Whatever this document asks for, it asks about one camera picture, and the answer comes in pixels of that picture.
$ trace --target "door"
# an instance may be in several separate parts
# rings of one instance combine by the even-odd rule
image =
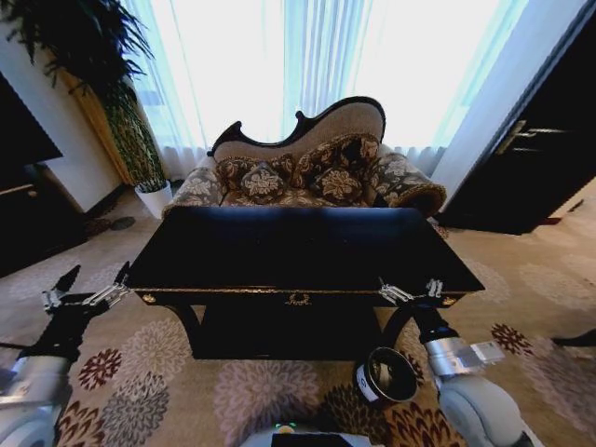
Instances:
[[[465,181],[443,224],[530,232],[596,175],[594,42],[592,17]]]

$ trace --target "sofa backrest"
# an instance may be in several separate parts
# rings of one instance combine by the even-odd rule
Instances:
[[[290,153],[296,161],[308,150],[323,142],[347,133],[370,133],[383,140],[385,133],[385,112],[381,104],[372,98],[345,98],[308,118],[302,112],[296,113],[296,128],[282,142],[256,142],[241,131],[242,123],[237,121],[217,139],[208,156],[221,161],[229,156],[249,156],[268,160]]]

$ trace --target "table top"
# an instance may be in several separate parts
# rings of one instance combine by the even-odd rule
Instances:
[[[170,212],[133,263],[142,291],[375,294],[379,278],[410,293],[482,290],[413,209],[196,207]]]

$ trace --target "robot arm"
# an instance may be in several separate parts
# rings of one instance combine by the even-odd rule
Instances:
[[[79,357],[83,333],[92,318],[106,312],[128,292],[123,285],[125,264],[115,284],[98,293],[66,295],[78,267],[44,292],[52,315],[37,342],[20,353],[0,389],[0,447],[49,447],[54,426],[72,394],[68,372]]]
[[[440,288],[440,281],[431,280],[429,293],[420,297],[387,285],[381,294],[410,312],[420,329],[445,417],[470,447],[542,446],[509,393],[479,375],[504,357],[500,348],[495,342],[466,344],[437,310]]]

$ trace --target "floor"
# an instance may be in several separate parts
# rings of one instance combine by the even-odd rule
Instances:
[[[103,217],[126,216],[136,223],[1,278],[0,340],[36,339],[47,322],[40,291],[75,264],[82,270],[73,291],[111,283],[158,226],[130,193]],[[545,445],[594,445],[594,350],[558,348],[549,338],[596,327],[596,200],[531,235],[450,230],[447,241],[487,290],[443,316],[470,343],[494,338],[506,352],[486,376],[514,397]],[[388,315],[378,317],[383,322]],[[437,410],[413,326],[399,348],[420,389],[413,401],[380,412],[359,400],[347,362],[193,360],[173,314],[131,294],[88,327],[59,445],[237,446],[277,420],[314,416],[385,445],[465,445]],[[0,349],[0,366],[10,366],[15,355]]]

